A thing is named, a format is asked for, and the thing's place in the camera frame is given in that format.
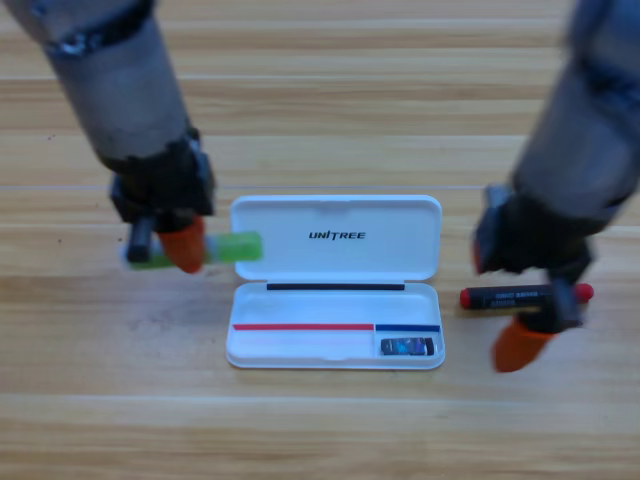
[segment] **unitree logo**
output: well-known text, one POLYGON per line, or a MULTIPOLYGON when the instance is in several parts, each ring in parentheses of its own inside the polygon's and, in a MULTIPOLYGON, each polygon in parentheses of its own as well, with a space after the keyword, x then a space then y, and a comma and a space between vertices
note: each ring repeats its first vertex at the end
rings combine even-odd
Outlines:
POLYGON ((311 232, 309 238, 326 238, 331 240, 344 239, 344 240, 362 240, 364 239, 366 232, 332 232, 331 230, 326 232, 311 232))

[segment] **wood grain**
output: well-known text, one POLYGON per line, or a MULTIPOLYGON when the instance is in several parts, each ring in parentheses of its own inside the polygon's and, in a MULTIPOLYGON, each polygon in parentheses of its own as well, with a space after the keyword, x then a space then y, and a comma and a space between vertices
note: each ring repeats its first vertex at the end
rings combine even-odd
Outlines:
POLYGON ((228 266, 132 273, 126 226, 36 46, 0 14, 0 478, 637 480, 640 203, 596 239, 587 326, 493 372, 469 316, 482 186, 504 180, 562 63, 569 0, 165 0, 220 183, 418 193, 444 211, 448 356, 428 373, 229 366, 228 266))

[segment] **green highlighter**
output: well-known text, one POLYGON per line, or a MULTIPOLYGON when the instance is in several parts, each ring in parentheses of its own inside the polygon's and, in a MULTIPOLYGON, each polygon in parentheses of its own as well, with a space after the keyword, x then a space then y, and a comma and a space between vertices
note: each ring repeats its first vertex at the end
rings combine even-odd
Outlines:
MULTIPOLYGON (((258 232, 224 233, 205 237, 205 264, 255 262, 262 259, 262 237, 258 232)), ((175 265, 165 255, 162 245, 154 238, 148 262, 131 263, 132 270, 155 270, 174 268, 175 265)))

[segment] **white box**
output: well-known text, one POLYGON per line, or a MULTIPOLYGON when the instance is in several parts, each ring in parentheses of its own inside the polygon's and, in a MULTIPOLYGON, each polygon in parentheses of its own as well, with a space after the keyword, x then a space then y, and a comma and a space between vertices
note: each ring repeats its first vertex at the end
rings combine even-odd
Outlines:
POLYGON ((232 230, 257 231, 264 258, 240 262, 227 358, 243 368, 432 369, 445 358, 438 295, 442 208, 418 195, 251 196, 232 230), (432 355, 383 355, 423 337, 432 355))

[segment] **metal arm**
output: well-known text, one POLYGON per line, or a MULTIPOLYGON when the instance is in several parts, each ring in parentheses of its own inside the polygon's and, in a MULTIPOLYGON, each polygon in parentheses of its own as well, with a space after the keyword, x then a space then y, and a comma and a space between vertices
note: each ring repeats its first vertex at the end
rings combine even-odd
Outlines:
MULTIPOLYGON (((153 16, 153 0, 3 0, 37 41, 91 146, 114 172, 111 197, 132 224, 128 257, 144 262, 151 230, 199 231, 214 180, 153 16)), ((199 251, 185 235, 183 252, 199 251)), ((201 262, 173 252, 185 271, 201 262)))
POLYGON ((582 325, 572 287, 591 262, 587 239, 611 222, 638 183, 640 3, 579 2, 568 43, 569 61, 512 186, 488 189, 476 230, 480 273, 541 268, 552 289, 545 308, 517 317, 517 328, 498 340, 502 371, 521 368, 552 335, 582 325))

